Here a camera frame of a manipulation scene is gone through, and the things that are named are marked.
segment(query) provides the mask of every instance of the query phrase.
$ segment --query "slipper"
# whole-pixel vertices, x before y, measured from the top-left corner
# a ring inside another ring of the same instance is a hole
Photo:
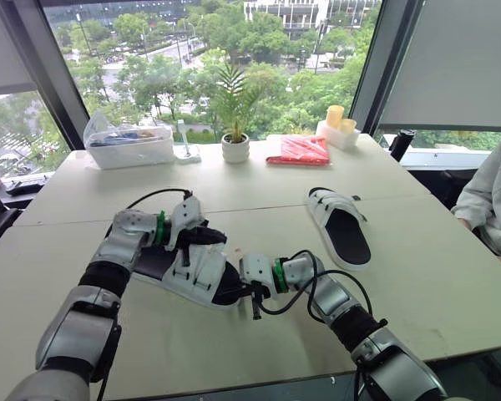
[[[371,251],[360,229],[360,223],[367,220],[353,199],[317,187],[308,193],[308,203],[332,260],[350,271],[369,266]]]

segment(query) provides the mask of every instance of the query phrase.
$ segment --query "palm plant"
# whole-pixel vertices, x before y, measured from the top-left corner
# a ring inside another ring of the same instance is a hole
[[[261,90],[249,87],[243,71],[229,63],[219,69],[219,77],[214,108],[230,135],[228,141],[238,144],[243,141],[243,131],[252,118]]]

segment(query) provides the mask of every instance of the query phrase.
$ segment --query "yellow cup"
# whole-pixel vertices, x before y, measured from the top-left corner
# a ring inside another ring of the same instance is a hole
[[[343,134],[350,135],[354,132],[357,122],[354,119],[343,119],[340,123],[340,131]]]
[[[338,129],[340,127],[340,122],[343,118],[343,107],[341,106],[329,106],[326,111],[326,123],[329,127]]]

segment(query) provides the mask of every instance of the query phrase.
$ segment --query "white pot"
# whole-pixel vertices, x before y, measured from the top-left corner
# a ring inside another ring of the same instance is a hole
[[[249,158],[249,137],[243,134],[243,142],[232,144],[226,137],[230,134],[223,135],[220,142],[223,147],[223,158],[229,163],[241,163]]]

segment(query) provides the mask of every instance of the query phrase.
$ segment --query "green ring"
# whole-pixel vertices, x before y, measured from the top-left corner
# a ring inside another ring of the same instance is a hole
[[[273,272],[278,278],[278,287],[280,288],[280,293],[288,292],[290,289],[287,287],[286,279],[284,278],[284,269],[281,266],[281,260],[275,259],[275,265],[273,266]]]
[[[165,212],[161,211],[158,216],[158,226],[156,227],[156,237],[154,239],[154,245],[161,244],[161,239],[164,236],[164,223],[165,223]]]

